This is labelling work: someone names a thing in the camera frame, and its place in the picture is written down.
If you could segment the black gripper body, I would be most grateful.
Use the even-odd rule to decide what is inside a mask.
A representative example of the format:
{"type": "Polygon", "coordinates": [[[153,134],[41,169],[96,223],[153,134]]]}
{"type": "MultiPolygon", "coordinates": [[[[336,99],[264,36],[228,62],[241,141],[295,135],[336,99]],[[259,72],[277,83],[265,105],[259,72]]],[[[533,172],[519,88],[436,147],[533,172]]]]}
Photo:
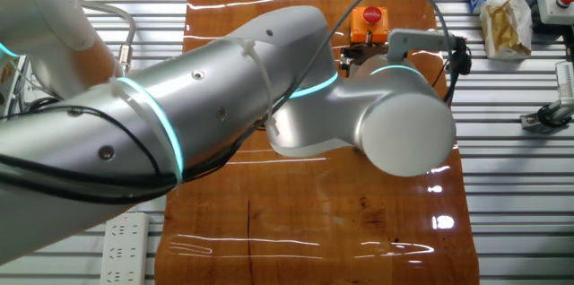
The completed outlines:
{"type": "Polygon", "coordinates": [[[339,59],[339,69],[345,74],[351,73],[352,62],[359,57],[359,50],[354,47],[343,47],[339,59]]]}

